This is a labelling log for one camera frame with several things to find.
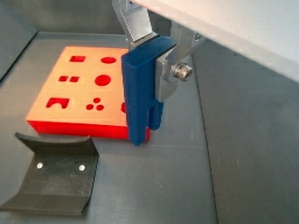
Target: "orange shape sorter block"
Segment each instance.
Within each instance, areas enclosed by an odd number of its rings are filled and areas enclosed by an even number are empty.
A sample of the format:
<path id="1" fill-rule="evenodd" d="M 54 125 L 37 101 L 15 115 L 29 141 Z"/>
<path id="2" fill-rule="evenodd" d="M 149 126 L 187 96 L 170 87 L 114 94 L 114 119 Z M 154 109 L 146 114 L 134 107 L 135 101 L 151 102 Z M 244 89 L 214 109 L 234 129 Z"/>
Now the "orange shape sorter block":
<path id="1" fill-rule="evenodd" d="M 122 55 L 67 46 L 26 118 L 39 133 L 127 139 Z"/>

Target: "silver bolt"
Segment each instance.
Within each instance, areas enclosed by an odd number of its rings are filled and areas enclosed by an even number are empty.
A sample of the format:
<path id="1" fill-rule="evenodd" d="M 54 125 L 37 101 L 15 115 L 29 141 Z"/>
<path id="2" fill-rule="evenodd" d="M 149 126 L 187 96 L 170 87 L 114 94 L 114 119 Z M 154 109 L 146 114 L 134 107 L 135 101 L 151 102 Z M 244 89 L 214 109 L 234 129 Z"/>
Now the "silver bolt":
<path id="1" fill-rule="evenodd" d="M 173 70 L 173 76 L 181 81 L 187 81 L 193 76 L 193 68 L 186 63 L 179 62 L 175 69 Z"/>
<path id="2" fill-rule="evenodd" d="M 43 163 L 39 163 L 37 166 L 38 166 L 38 169 L 42 169 L 43 168 Z"/>
<path id="3" fill-rule="evenodd" d="M 85 165 L 85 164 L 79 167 L 79 170 L 81 170 L 82 172 L 86 171 L 86 165 Z"/>

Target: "bent metal piece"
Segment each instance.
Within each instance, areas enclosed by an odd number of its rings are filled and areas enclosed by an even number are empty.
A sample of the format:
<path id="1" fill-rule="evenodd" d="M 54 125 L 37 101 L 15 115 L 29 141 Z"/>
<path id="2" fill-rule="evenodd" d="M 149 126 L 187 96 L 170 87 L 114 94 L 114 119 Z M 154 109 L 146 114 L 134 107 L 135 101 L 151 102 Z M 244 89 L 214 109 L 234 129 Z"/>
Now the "bent metal piece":
<path id="1" fill-rule="evenodd" d="M 90 202 L 99 161 L 91 138 L 15 136 L 35 154 L 21 191 L 0 210 L 81 215 Z"/>

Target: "gray table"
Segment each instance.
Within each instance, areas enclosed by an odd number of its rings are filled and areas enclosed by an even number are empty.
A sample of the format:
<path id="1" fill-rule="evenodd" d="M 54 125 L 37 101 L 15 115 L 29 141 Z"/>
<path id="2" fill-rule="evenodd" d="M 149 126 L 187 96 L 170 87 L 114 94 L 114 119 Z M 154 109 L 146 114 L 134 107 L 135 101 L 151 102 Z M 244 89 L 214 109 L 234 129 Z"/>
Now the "gray table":
<path id="1" fill-rule="evenodd" d="M 15 132 L 38 136 L 25 118 L 65 46 L 127 45 L 125 36 L 39 33 L 0 84 L 0 204 L 17 193 L 34 154 Z M 165 104 L 150 143 L 94 138 L 101 160 L 81 217 L 0 213 L 0 223 L 217 223 L 197 81 Z"/>

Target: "red base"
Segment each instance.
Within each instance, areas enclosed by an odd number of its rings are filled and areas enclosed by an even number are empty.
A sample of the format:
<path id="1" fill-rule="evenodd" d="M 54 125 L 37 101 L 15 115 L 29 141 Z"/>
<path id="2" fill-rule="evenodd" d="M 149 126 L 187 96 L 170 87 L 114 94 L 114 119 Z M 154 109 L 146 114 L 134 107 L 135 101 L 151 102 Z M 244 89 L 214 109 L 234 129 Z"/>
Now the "red base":
<path id="1" fill-rule="evenodd" d="M 42 134 L 75 135 L 129 139 L 127 127 L 106 126 L 69 122 L 27 121 Z M 146 131 L 146 141 L 150 139 L 150 129 Z"/>

